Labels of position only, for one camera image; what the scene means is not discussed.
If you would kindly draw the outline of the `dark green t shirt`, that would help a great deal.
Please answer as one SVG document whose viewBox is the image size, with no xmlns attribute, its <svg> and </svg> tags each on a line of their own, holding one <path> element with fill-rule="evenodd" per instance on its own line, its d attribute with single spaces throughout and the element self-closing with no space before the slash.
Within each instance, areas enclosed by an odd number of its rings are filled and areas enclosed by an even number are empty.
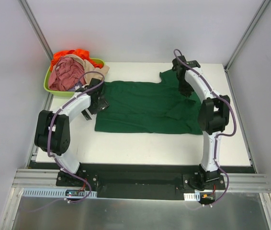
<svg viewBox="0 0 271 230">
<path fill-rule="evenodd" d="M 161 72 L 159 77 L 159 83 L 106 82 L 103 95 L 109 107 L 97 113 L 95 131 L 202 135 L 198 96 L 180 94 L 172 70 Z"/>
</svg>

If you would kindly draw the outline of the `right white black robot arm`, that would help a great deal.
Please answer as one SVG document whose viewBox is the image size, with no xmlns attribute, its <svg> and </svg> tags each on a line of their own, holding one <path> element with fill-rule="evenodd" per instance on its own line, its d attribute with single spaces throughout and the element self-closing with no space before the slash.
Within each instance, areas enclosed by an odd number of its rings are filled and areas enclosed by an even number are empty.
<svg viewBox="0 0 271 230">
<path fill-rule="evenodd" d="M 203 132 L 203 157 L 199 171 L 188 179 L 188 185 L 203 191 L 221 177 L 218 141 L 229 123 L 230 98 L 214 92 L 196 60 L 188 62 L 183 55 L 179 55 L 172 60 L 172 64 L 179 81 L 179 92 L 186 97 L 196 93 L 201 102 L 198 124 Z"/>
</svg>

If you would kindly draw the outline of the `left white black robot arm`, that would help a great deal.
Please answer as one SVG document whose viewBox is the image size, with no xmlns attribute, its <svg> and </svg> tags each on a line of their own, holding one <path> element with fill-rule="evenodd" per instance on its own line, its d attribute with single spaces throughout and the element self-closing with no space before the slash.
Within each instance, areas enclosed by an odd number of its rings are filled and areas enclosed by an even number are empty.
<svg viewBox="0 0 271 230">
<path fill-rule="evenodd" d="M 91 120 L 92 115 L 109 107 L 102 94 L 103 84 L 104 80 L 92 79 L 58 109 L 42 110 L 38 115 L 34 144 L 53 158 L 62 171 L 69 172 L 67 181 L 72 186 L 81 185 L 84 176 L 79 172 L 79 160 L 71 151 L 70 123 L 78 115 Z"/>
</svg>

